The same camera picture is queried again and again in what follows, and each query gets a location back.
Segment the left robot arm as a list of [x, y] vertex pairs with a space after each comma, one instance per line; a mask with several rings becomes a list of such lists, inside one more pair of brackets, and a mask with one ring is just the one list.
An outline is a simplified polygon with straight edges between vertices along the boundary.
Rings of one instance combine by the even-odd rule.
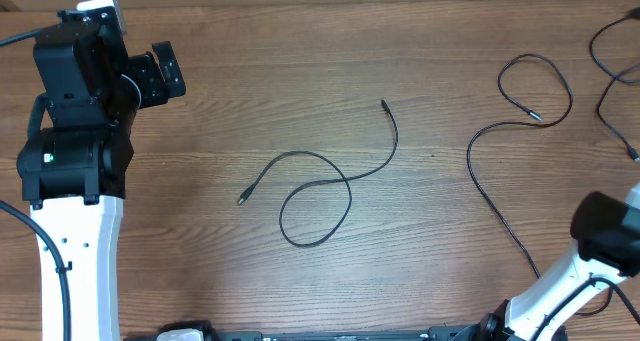
[[132, 56], [117, 10], [63, 10], [39, 30], [44, 85], [17, 157], [22, 197], [41, 229], [43, 335], [116, 340], [117, 243], [137, 112], [181, 97], [172, 45]]

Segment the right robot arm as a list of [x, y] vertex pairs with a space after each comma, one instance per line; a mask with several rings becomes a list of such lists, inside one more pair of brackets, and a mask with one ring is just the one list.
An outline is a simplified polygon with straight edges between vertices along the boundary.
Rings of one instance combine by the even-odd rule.
[[621, 202], [601, 192], [580, 203], [562, 255], [529, 289], [478, 325], [476, 340], [562, 339], [564, 323], [605, 288], [639, 274], [639, 187]]

